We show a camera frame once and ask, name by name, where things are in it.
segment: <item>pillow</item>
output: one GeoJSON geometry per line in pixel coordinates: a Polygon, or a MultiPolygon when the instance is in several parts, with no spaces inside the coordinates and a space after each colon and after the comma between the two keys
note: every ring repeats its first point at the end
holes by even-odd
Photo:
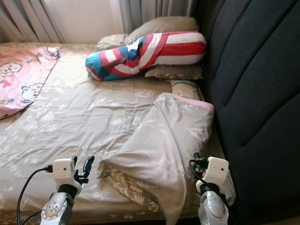
{"type": "Polygon", "coordinates": [[[97,47],[100,51],[118,48],[134,43],[137,39],[151,33],[162,33],[171,31],[198,31],[199,26],[196,19],[186,16],[158,17],[144,23],[131,34],[115,34],[103,37],[99,40],[97,47]]]}
{"type": "Polygon", "coordinates": [[[140,37],[151,33],[172,31],[198,31],[196,19],[187,16],[164,16],[144,23],[126,38],[126,44],[132,44],[140,37]]]}
{"type": "Polygon", "coordinates": [[[197,94],[196,84],[188,80],[171,80],[172,93],[180,97],[200,100],[197,94]]]}
{"type": "Polygon", "coordinates": [[[102,50],[108,50],[112,48],[118,48],[126,45],[127,34],[114,34],[110,36],[103,37],[99,40],[97,48],[102,50]]]}
{"type": "Polygon", "coordinates": [[[202,68],[199,65],[193,66],[167,66],[158,65],[151,67],[145,77],[156,77],[170,80],[198,80],[202,76],[202,68]]]}
{"type": "Polygon", "coordinates": [[[205,49],[205,38],[199,32],[155,33],[131,45],[92,53],[85,66],[93,78],[108,81],[137,75],[153,65],[193,65],[202,59],[205,49]]]}

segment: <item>robotic arm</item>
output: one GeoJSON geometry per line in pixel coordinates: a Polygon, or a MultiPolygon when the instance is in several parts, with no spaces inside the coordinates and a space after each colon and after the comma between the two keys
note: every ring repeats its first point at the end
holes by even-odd
{"type": "Polygon", "coordinates": [[[198,216],[201,225],[227,225],[229,211],[224,194],[224,184],[229,171],[228,161],[209,157],[208,161],[195,155],[194,166],[191,167],[198,179],[196,189],[201,194],[198,216]]]}
{"type": "Polygon", "coordinates": [[[95,157],[90,156],[83,166],[83,172],[75,170],[77,157],[57,159],[53,162],[53,177],[57,184],[57,193],[51,195],[49,202],[41,212],[41,225],[67,225],[71,219],[76,195],[81,185],[88,183],[88,176],[95,157]]]}

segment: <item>channel tufted headboard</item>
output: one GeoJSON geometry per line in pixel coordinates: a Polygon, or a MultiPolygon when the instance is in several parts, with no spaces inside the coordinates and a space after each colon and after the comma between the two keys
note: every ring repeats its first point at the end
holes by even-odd
{"type": "Polygon", "coordinates": [[[300,215],[300,0],[199,0],[195,17],[237,224],[300,215]]]}

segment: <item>bedsheet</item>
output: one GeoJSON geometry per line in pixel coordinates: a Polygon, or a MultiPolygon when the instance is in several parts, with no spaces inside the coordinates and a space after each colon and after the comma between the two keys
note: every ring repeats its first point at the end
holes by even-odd
{"type": "MultiPolygon", "coordinates": [[[[89,155],[95,161],[82,192],[75,199],[73,224],[164,219],[97,180],[100,159],[114,153],[132,135],[153,101],[171,92],[169,82],[130,78],[98,82],[86,76],[85,59],[95,45],[8,43],[3,46],[56,46],[61,58],[35,102],[0,120],[0,220],[15,224],[19,193],[30,174],[58,158],[78,156],[82,169],[89,155]]],[[[56,191],[52,174],[40,172],[22,198],[23,218],[40,210],[56,191]]],[[[196,217],[199,196],[182,217],[196,217]]]]}

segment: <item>american flag pattern pillow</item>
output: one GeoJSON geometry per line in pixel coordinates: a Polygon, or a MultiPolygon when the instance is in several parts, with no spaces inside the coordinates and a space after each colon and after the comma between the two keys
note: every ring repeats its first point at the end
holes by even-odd
{"type": "Polygon", "coordinates": [[[134,76],[154,65],[191,65],[206,49],[199,32],[153,33],[131,45],[95,52],[86,59],[89,75],[100,81],[134,76]]]}

